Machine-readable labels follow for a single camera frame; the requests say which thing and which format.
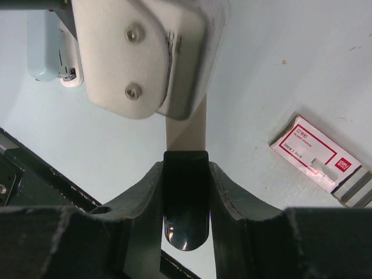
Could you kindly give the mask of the beige black stapler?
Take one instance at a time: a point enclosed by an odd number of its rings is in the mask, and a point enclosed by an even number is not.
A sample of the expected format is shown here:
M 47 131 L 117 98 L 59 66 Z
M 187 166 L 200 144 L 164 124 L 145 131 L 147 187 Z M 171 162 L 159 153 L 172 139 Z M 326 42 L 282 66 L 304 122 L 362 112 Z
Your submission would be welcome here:
M 206 93 L 227 1 L 59 1 L 88 99 L 127 119 L 166 118 L 167 150 L 205 148 Z

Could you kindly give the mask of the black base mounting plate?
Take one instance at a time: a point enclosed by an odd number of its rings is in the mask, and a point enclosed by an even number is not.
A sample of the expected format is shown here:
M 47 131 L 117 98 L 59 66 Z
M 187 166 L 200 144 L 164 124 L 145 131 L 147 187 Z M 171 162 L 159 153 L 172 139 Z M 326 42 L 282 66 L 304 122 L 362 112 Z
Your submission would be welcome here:
M 2 131 L 1 209 L 8 206 L 74 206 L 91 213 L 103 205 Z M 158 278 L 195 277 L 192 271 L 160 251 Z

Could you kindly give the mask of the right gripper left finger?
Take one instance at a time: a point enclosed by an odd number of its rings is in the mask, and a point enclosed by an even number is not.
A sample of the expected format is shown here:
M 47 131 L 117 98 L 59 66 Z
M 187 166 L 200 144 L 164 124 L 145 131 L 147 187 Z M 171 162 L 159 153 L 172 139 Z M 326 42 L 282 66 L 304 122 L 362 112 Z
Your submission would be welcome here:
M 74 206 L 1 209 L 2 278 L 158 278 L 160 162 L 136 185 L 85 213 Z

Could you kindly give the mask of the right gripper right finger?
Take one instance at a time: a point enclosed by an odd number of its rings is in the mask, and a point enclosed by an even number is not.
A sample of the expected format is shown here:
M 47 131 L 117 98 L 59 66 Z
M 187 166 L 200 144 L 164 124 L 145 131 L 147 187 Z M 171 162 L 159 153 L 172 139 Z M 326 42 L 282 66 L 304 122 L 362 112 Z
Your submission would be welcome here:
M 211 163 L 218 278 L 370 278 L 371 210 L 280 210 Z

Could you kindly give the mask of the small light blue stapler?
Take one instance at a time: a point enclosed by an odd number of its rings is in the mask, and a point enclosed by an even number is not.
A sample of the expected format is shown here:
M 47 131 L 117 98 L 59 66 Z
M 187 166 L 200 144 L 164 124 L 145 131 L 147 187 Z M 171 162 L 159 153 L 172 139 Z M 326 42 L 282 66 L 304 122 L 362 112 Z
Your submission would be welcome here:
M 84 81 L 78 42 L 53 11 L 27 12 L 27 70 L 37 81 L 59 80 L 67 88 Z

